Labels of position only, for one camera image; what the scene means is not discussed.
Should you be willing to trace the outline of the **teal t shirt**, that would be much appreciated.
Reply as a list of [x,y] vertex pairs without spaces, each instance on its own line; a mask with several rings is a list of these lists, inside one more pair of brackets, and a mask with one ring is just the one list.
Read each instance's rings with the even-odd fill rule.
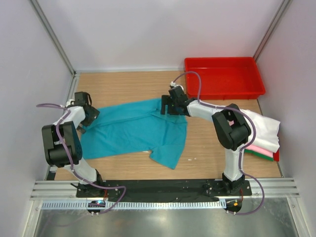
[[150,151],[155,162],[175,169],[185,147],[184,116],[162,115],[161,99],[99,109],[99,116],[81,136],[85,159]]

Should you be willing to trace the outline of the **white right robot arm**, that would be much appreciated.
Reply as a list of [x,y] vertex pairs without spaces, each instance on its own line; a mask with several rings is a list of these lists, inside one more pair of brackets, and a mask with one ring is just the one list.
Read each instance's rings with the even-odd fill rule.
[[225,169],[222,173],[223,191],[235,195],[245,181],[242,170],[243,146],[248,143],[251,128],[236,104],[218,106],[188,98],[181,86],[169,89],[161,96],[162,115],[197,117],[213,123],[217,139],[225,149]]

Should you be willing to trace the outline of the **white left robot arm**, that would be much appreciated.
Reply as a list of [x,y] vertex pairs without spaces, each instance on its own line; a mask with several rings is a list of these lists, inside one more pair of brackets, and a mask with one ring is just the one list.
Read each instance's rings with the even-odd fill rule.
[[52,103],[38,104],[38,108],[57,108],[63,110],[62,116],[53,124],[41,129],[46,162],[50,166],[63,168],[79,181],[77,197],[100,197],[105,186],[99,172],[83,158],[78,132],[85,133],[85,127],[94,122],[100,112],[92,106],[87,92],[76,92],[65,106]]

